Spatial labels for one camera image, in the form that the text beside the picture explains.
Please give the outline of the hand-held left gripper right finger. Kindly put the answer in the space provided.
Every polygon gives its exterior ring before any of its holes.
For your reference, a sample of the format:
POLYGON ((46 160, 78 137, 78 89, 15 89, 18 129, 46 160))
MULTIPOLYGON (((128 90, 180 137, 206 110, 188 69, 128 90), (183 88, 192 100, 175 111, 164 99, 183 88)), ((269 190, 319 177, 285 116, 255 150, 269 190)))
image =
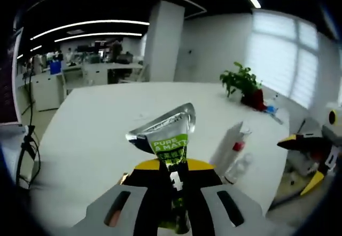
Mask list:
POLYGON ((214 167, 187 160, 185 204, 193 235, 267 235, 260 205, 235 187, 223 184, 214 167))

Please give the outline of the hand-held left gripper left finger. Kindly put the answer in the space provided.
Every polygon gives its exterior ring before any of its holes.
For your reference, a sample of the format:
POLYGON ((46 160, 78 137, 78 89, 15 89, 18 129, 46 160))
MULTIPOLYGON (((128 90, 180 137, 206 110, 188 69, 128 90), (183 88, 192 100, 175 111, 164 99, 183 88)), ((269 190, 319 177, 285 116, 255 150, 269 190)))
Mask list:
POLYGON ((166 167, 153 159, 88 205, 85 217, 65 234, 157 235, 159 228, 173 228, 173 207, 166 167))

